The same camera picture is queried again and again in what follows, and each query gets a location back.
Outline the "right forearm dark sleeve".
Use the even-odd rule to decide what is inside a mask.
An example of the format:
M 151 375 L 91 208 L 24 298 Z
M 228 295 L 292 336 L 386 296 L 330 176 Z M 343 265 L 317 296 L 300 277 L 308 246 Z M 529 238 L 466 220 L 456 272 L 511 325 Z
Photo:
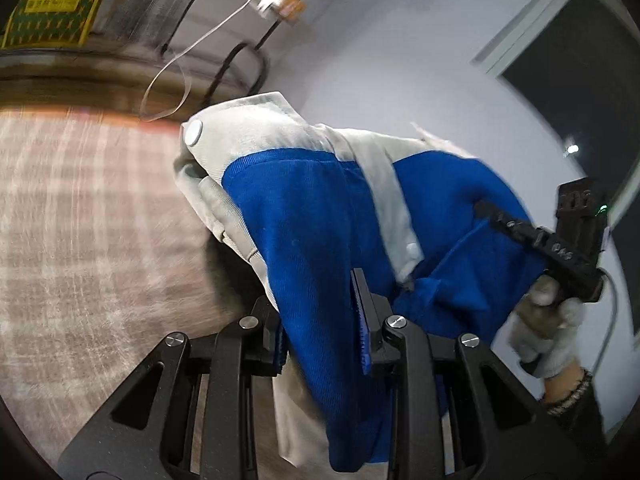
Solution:
M 540 403 L 576 446 L 579 465 L 573 479 L 604 479 L 610 453 L 592 374 L 571 362 L 560 374 L 544 380 Z

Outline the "right gloved hand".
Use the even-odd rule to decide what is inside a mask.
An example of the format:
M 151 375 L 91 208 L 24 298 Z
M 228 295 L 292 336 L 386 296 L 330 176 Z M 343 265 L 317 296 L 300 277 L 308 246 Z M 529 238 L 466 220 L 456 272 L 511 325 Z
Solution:
M 560 284 L 541 275 L 514 309 L 509 344 L 527 374 L 558 376 L 576 361 L 577 333 L 585 317 L 577 298 L 560 298 Z

